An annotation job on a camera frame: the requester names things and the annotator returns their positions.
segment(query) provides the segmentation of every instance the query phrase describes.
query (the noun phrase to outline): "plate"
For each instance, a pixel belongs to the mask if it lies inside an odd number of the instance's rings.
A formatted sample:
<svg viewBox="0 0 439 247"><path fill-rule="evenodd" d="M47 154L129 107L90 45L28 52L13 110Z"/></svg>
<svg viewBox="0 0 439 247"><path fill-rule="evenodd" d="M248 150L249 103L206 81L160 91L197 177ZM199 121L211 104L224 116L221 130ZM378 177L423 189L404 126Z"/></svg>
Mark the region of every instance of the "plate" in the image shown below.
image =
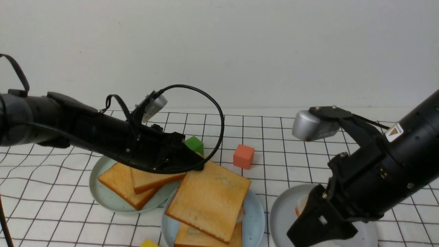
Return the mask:
<svg viewBox="0 0 439 247"><path fill-rule="evenodd" d="M162 186L141 210L136 210L97 179L99 175L110 169L116 163L117 161L107 156L102 156L96 162L90 174L91 195L98 204L116 213L138 214L153 210L162 205L180 184L180 181L176 181Z"/></svg>
<svg viewBox="0 0 439 247"><path fill-rule="evenodd" d="M175 193L169 197L165 204L163 212L166 212L169 204L175 196ZM265 213L262 204L256 194L248 190L244 198L245 216L242 220L242 247L258 247L264 236L265 229ZM165 239L169 247L174 246L175 237L177 236L180 222L169 218L165 214L162 215L162 237Z"/></svg>
<svg viewBox="0 0 439 247"><path fill-rule="evenodd" d="M290 239L287 237L287 231L297 219L294 211L299 197L309 192L316 185L303 184L291 187L284 191L274 201L270 212L269 229L276 247L293 247ZM373 222L363 223L354 222L358 233L348 240L332 240L334 244L341 247L377 247L378 237Z"/></svg>

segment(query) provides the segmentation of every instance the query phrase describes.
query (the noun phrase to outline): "toasted bread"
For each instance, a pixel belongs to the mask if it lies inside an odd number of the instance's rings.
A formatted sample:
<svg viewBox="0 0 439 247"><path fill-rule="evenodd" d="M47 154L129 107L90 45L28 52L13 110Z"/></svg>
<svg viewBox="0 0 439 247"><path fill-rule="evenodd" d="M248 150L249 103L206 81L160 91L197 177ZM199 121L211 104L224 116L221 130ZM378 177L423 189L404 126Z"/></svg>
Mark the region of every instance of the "toasted bread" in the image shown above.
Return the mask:
<svg viewBox="0 0 439 247"><path fill-rule="evenodd" d="M238 218L236 219L236 223L241 223L245 217L245 210L243 207L239 210Z"/></svg>
<svg viewBox="0 0 439 247"><path fill-rule="evenodd" d="M186 224L181 224L174 247L242 247L242 223L235 225L229 244L218 241Z"/></svg>
<svg viewBox="0 0 439 247"><path fill-rule="evenodd" d="M155 195L160 187L152 188L141 194L136 194L133 189L131 169L122 163L116 163L98 177L98 180L114 193L128 202L134 209L140 210Z"/></svg>
<svg viewBox="0 0 439 247"><path fill-rule="evenodd" d="M131 167L133 187L136 194L143 193L149 189L162 187L165 184L181 180L186 173L179 174L156 174L141 171Z"/></svg>
<svg viewBox="0 0 439 247"><path fill-rule="evenodd" d="M299 197L299 199L297 200L297 206L295 208L297 216L300 216L300 214L303 212L307 202L308 202L308 194Z"/></svg>
<svg viewBox="0 0 439 247"><path fill-rule="evenodd" d="M187 172L165 215L228 244L251 181L208 161Z"/></svg>

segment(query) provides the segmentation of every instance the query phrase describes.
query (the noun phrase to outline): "table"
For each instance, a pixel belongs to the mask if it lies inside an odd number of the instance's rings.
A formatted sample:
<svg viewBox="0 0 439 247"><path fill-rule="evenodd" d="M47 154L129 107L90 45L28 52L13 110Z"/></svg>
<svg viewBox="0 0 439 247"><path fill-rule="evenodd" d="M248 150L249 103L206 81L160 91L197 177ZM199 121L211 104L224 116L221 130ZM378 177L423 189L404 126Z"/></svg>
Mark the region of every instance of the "table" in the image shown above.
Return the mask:
<svg viewBox="0 0 439 247"><path fill-rule="evenodd" d="M410 109L350 109L392 125ZM330 158L354 152L358 145L345 132L316 142L291 135L300 109L225 109L226 128L214 162L249 178L268 219L276 197L302 183L325 184ZM121 111L107 114L124 119ZM213 109L176 109L152 119L165 128L202 139L205 153L214 147L220 130ZM238 144L255 148L250 170L232 164ZM160 221L163 208L144 214L114 214L94 202L88 180L98 153L80 148L53 149L39 145L0 147L0 192L16 247L138 247L146 238L166 247ZM439 181L435 181L375 222L381 247L439 247ZM0 247L6 246L3 240ZM266 229L262 247L274 247Z"/></svg>

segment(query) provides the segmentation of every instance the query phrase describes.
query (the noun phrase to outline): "warning label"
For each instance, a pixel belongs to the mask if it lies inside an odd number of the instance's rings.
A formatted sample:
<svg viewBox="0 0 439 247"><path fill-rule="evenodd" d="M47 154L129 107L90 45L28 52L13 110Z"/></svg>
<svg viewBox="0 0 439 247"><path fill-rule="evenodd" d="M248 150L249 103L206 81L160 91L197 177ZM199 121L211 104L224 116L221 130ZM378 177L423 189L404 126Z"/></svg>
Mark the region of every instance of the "warning label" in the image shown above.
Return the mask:
<svg viewBox="0 0 439 247"><path fill-rule="evenodd" d="M403 128L399 123L396 123L392 128L390 128L386 133L385 136L389 142L392 142L396 140L400 135L404 133Z"/></svg>

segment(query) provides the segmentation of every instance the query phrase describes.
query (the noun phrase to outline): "black wire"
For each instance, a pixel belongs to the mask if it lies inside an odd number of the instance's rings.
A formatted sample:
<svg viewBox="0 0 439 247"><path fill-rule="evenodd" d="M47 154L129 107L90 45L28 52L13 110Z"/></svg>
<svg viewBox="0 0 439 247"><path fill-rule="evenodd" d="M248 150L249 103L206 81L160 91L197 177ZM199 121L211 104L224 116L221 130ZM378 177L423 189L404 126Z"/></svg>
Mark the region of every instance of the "black wire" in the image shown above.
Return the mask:
<svg viewBox="0 0 439 247"><path fill-rule="evenodd" d="M23 87L25 88L25 91L29 92L29 82L27 81L26 76L23 73L23 70L21 69L21 67L17 63L17 61L13 57L6 55L6 54L0 54L0 58L1 57L5 57L9 61L9 63L14 68L15 73L17 74L18 78L20 79Z"/></svg>
<svg viewBox="0 0 439 247"><path fill-rule="evenodd" d="M205 93L204 91L202 91L202 90L200 90L200 89L198 89L198 88L196 88L196 87L187 86L187 85L180 85L180 84L172 85L172 86L169 86L169 87L166 87L166 88L160 90L160 91L157 92L157 94L155 95L155 98L157 98L158 96L160 96L161 94L163 94L166 90L169 90L169 89L171 89L171 88L176 88L176 87L188 88L188 89L191 89L191 90L194 90L194 91L197 91L197 92L201 93L202 95L204 95L205 97L207 97L210 101L212 101L212 103L213 103L213 104L216 106L216 108L218 109L219 117L220 117L220 119L221 119L221 130L220 130L220 134L219 134L218 142L217 142L216 146L214 147L214 149L212 150L212 152L211 152L211 153L210 153L210 154L209 154L204 160L198 162L197 164L194 164L194 165L189 166L189 167L181 168L181 169L175 169L175 170L154 170L154 169L152 169L152 168L143 167L143 166L140 166L140 165L137 165L137 164L131 163L130 161L127 161L127 160L126 160L126 161L122 161L123 164L125 164L125 165L127 165L127 166L134 167L134 168L138 168L139 170L143 170L143 171L150 172L150 173L161 173L161 174L177 174L177 173L185 173L185 172L188 172L188 171L194 170L195 168L198 168L198 167L200 167L201 165L205 164L205 163L208 162L208 161L209 161L209 160L215 155L215 153L218 151L218 149L220 148L221 142L222 142L222 140L223 140L223 136L224 136L224 126L225 126L225 123L224 123L224 115L223 115L223 111L221 110L221 107L219 106L219 104L218 104L218 103L217 103L217 102L216 102L216 101L215 101L210 95L208 95L208 94ZM123 103L122 99L120 99L120 101L121 101L121 104L120 104L121 106L122 106L122 105L125 105L125 104ZM36 128L39 128L39 129L42 129L42 130L45 130L45 131L48 131L48 132L51 132L51 133L54 133L54 134L58 134L58 135L63 136L63 137L65 137L65 138L67 138L67 139L70 139L70 140L72 140L72 141L74 141L74 142L76 142L76 143L78 143L78 144L80 144L80 145L83 145L83 146L85 146L85 147L87 147L87 148L89 148L89 149L91 149L91 150L93 150L93 151L96 151L96 152L98 152L98 153L101 153L102 155L105 155L105 156L107 156L107 157L109 157L109 158L111 158L111 159L119 160L118 157L114 156L114 155L111 154L110 152L107 152L105 149L102 149L102 148L97 147L97 146L95 146L95 145L93 145L93 144L90 144L90 143L88 143L88 142L86 142L86 141L84 141L84 140L82 140L82 139L80 139L80 138L78 138L78 137L76 137L76 136L74 136L74 135L72 135L72 134L66 132L66 131L60 130L60 129L58 129L58 128L54 128L54 127L52 127L52 126L45 125L45 124L32 123L32 122L17 122L17 123L13 123L13 124L11 124L11 127L12 127L12 126L15 126L15 125L29 125L29 126L34 126L34 127L36 127Z"/></svg>
<svg viewBox="0 0 439 247"><path fill-rule="evenodd" d="M382 128L382 129L385 129L385 130L390 129L390 127L388 127L388 126L385 126L385 125L382 125L382 124L380 124L380 123L374 122L374 121L369 120L369 119L367 119L367 118L364 118L364 117L362 117L362 116L359 116L359 115L356 115L356 114L352 114L352 115L354 115L356 118L358 118L358 119L360 119L360 120L363 120L364 122L366 122L366 123L368 123L368 124L375 125L375 126L377 126L377 127L380 127L380 128Z"/></svg>
<svg viewBox="0 0 439 247"><path fill-rule="evenodd" d="M224 115L223 115L223 111L221 110L220 105L215 101L215 99L213 99L209 94L207 94L206 92L204 92L201 89L198 89L196 87L193 86L189 86L189 85L184 85L184 84L175 84L175 85L171 85L168 87L165 87L161 90L159 90L155 95L154 98L158 98L160 95L162 95L165 91L172 89L172 88L186 88L186 89L190 89L193 90L195 92L198 92L200 94L202 94L203 96L205 96L206 98L208 98L216 107L216 109L218 110L219 113L219 118L221 120L221 130L219 131L219 138L218 138L218 142L216 143L215 148L213 148L212 152L202 161L200 161L198 164L192 165L190 167L188 167L188 171L191 171L201 165L204 165L205 163L207 163L214 155L215 153L218 151L218 149L220 148L221 142L223 141L223 136L224 136Z"/></svg>
<svg viewBox="0 0 439 247"><path fill-rule="evenodd" d="M107 96L107 99L105 100L105 108L101 110L101 113L106 112L110 108L112 97L114 97L116 101L119 103L119 106L122 109L123 114L125 115L125 118L129 123L131 132L133 133L133 135L136 135L138 131L135 131L134 128L136 128L137 130L139 126L134 122L133 116L130 114L130 110L128 110L128 107L126 106L125 102L122 100L122 98L120 98L119 95L110 94L109 96Z"/></svg>
<svg viewBox="0 0 439 247"><path fill-rule="evenodd" d="M6 111L6 103L1 95L0 95L0 101L3 108L3 123L2 125L0 125L0 146L1 146L1 142L3 140L4 134L7 131L9 121ZM11 234L9 233L9 228L7 227L6 217L4 215L3 204L1 201L1 195L0 195L0 224L1 224L1 228L3 229L4 238L6 239L6 243L8 247L14 247L14 243L12 243Z"/></svg>

